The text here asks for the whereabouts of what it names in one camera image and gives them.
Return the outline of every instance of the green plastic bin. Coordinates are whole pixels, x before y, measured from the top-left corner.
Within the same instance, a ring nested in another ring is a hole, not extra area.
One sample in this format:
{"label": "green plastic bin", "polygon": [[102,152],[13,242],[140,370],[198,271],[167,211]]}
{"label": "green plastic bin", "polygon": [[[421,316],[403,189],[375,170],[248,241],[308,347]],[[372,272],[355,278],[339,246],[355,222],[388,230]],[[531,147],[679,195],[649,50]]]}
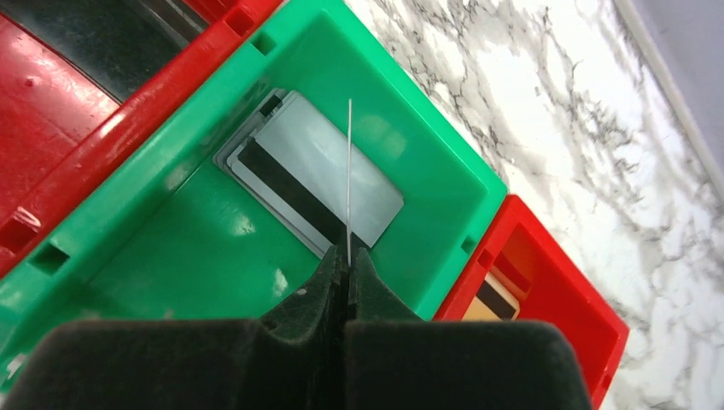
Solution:
{"label": "green plastic bin", "polygon": [[405,200],[371,257],[433,316],[505,185],[341,1],[292,0],[0,283],[2,369],[71,319],[254,317],[312,274],[318,258],[212,161],[275,87],[342,130],[353,99],[354,143]]}

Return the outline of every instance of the red container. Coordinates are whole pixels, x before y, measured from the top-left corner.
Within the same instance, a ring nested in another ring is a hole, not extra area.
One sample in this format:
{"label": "red container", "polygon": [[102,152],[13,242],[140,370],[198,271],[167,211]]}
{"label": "red container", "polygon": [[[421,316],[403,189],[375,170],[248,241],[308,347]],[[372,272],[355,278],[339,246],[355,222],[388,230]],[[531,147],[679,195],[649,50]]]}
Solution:
{"label": "red container", "polygon": [[505,198],[435,319],[462,319],[489,272],[520,303],[517,319],[552,323],[568,338],[598,408],[628,328],[518,196]]}
{"label": "red container", "polygon": [[201,14],[207,20],[221,17],[119,108],[53,51],[2,18],[0,278],[150,137],[281,1],[227,1],[231,7]]}

